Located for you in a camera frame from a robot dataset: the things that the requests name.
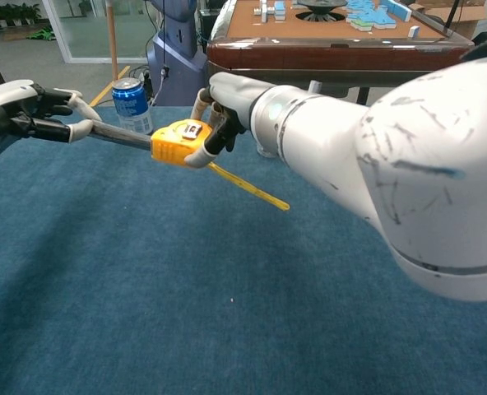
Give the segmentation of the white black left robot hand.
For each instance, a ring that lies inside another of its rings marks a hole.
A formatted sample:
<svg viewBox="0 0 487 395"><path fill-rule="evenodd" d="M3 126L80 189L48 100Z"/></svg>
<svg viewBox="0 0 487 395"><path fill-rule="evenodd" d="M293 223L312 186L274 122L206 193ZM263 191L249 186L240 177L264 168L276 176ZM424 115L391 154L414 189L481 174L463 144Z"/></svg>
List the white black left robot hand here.
<svg viewBox="0 0 487 395"><path fill-rule="evenodd" d="M0 155L21 139L72 143L101 117L74 90L44 88L29 79L0 85Z"/></svg>

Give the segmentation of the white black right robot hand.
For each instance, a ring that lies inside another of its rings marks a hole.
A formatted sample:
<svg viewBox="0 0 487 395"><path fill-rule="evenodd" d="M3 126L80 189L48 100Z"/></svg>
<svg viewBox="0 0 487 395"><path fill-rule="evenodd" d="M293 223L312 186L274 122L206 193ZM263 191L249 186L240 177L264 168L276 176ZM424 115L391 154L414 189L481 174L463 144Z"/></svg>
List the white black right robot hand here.
<svg viewBox="0 0 487 395"><path fill-rule="evenodd" d="M218 72L210 77L195 99L190 115L200 120L206 108L220 107L221 120L206 140L184 159L185 165L199 169L211 163L223 150L234 149L236 137L250 129L251 115L257 100L274 85L269 82Z"/></svg>

